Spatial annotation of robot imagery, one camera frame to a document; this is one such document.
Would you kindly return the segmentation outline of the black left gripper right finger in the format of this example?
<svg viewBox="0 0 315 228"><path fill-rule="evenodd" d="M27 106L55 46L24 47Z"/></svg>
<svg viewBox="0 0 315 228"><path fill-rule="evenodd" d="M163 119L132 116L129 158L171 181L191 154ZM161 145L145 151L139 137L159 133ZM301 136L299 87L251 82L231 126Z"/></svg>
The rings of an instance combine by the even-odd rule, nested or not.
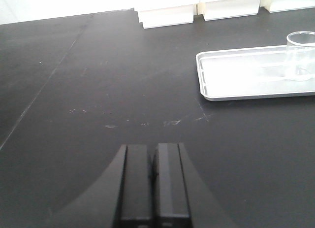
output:
<svg viewBox="0 0 315 228"><path fill-rule="evenodd" d="M183 143L160 143L154 154L157 228L234 228L201 179Z"/></svg>

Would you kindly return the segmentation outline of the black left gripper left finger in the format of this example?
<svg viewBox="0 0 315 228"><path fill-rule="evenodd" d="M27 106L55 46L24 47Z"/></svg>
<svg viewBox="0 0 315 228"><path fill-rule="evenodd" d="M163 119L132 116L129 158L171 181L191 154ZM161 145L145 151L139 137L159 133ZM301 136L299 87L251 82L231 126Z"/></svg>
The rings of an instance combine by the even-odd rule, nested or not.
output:
<svg viewBox="0 0 315 228"><path fill-rule="evenodd" d="M151 158L145 145L122 145L102 175L57 211L48 228L151 228Z"/></svg>

